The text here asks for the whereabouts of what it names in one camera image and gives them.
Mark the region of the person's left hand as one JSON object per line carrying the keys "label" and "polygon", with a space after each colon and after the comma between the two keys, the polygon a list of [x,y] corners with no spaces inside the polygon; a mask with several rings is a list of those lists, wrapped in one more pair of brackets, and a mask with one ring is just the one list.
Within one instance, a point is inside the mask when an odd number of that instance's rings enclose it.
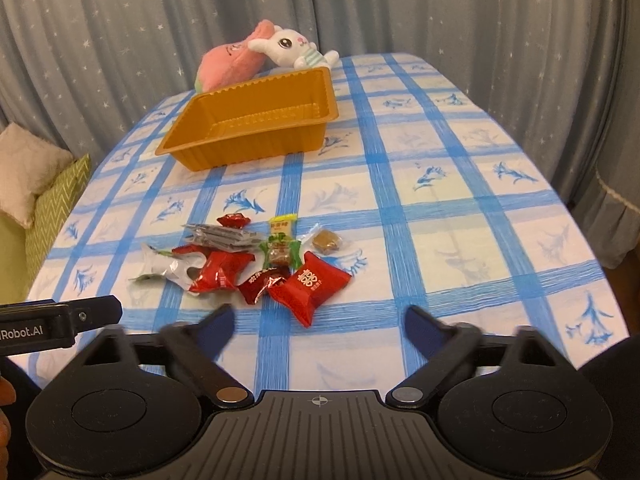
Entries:
{"label": "person's left hand", "polygon": [[[16,401],[16,393],[13,386],[2,378],[0,380],[0,408],[9,406]],[[0,412],[0,470],[1,478],[8,478],[9,451],[8,445],[11,439],[11,424],[6,414]]]}

